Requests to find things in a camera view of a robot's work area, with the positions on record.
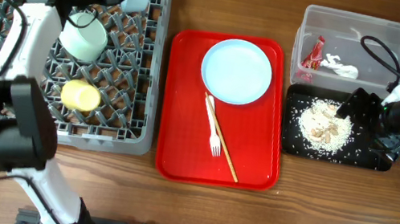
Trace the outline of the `wooden chopstick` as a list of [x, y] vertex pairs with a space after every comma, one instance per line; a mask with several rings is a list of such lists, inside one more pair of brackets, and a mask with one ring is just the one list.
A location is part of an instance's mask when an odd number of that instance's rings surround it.
[[[208, 99], [209, 95], [210, 95], [209, 93], [205, 92], [205, 100]], [[227, 144], [225, 142], [225, 139], [223, 138], [222, 129], [220, 128], [220, 125], [218, 123], [218, 119], [216, 117], [215, 110], [213, 108], [211, 108], [210, 110], [213, 113], [214, 123], [215, 123], [215, 127], [217, 129], [216, 131], [217, 131], [218, 137], [220, 138], [220, 141], [221, 141], [221, 155], [222, 155], [222, 153], [224, 153], [224, 156], [227, 159], [227, 164], [228, 164], [231, 176], [233, 177], [233, 181], [234, 181], [234, 183], [237, 183], [238, 182], [238, 178], [237, 178], [237, 174], [235, 172], [235, 167], [234, 167], [234, 165], [232, 163], [231, 155], [228, 152], [229, 150], [227, 149]]]

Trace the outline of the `light green bowl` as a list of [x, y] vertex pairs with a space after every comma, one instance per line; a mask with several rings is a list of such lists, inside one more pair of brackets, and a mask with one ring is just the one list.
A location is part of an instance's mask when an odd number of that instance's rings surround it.
[[59, 35], [63, 48], [78, 60], [96, 61], [108, 43], [103, 23], [87, 12], [75, 13], [69, 18], [76, 26], [69, 21], [64, 25]]

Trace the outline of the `white plastic fork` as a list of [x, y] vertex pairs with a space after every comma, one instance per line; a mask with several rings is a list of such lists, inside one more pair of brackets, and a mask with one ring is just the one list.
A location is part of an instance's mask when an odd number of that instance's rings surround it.
[[207, 116], [210, 127], [210, 139], [209, 139], [210, 151], [213, 157], [219, 157], [221, 155], [221, 141], [216, 131], [217, 129], [215, 127], [213, 113], [210, 110], [211, 108], [215, 109], [214, 97], [212, 95], [209, 95], [208, 99], [205, 100], [205, 102], [206, 102], [206, 112], [208, 114]]

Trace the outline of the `yellow plastic cup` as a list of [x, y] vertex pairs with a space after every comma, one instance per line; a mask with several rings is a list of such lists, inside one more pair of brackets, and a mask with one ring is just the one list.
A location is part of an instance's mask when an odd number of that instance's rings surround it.
[[80, 112], [90, 112], [100, 105], [99, 90], [81, 79], [70, 80], [61, 88], [61, 100], [65, 107]]

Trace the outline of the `red snack wrapper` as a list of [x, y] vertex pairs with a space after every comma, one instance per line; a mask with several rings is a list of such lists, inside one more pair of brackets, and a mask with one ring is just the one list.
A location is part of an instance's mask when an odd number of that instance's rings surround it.
[[313, 46], [312, 50], [305, 57], [305, 59], [302, 60], [302, 62], [301, 62], [302, 69], [300, 69], [296, 73], [296, 76], [299, 77], [299, 79], [303, 80], [306, 83], [312, 83], [312, 81], [313, 81], [312, 73], [310, 73], [306, 70], [307, 69], [318, 70], [321, 65], [321, 61], [323, 61], [322, 51], [323, 51], [324, 43], [325, 43], [325, 39], [322, 36], [319, 36], [317, 38], [315, 46]]

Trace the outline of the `white napkin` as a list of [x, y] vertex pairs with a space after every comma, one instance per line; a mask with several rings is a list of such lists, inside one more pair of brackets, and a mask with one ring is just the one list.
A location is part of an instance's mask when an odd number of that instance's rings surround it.
[[355, 66], [342, 64], [339, 55], [327, 54], [326, 57], [320, 61], [320, 65], [329, 68], [339, 76], [344, 76], [349, 79], [357, 79], [359, 74]]

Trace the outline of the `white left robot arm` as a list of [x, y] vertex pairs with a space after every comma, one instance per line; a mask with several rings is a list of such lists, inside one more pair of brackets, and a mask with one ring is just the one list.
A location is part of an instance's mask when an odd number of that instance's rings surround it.
[[96, 224], [55, 160], [57, 128], [40, 87], [52, 44], [74, 8], [121, 6], [143, 11], [149, 0], [6, 0], [13, 21], [0, 50], [0, 180], [22, 186], [39, 224]]

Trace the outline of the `large light blue plate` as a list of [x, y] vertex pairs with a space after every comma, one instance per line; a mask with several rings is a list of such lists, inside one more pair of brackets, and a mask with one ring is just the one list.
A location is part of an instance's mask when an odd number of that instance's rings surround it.
[[209, 93], [226, 104], [251, 104], [271, 84], [271, 63], [262, 49], [243, 39], [213, 45], [202, 58], [201, 77]]

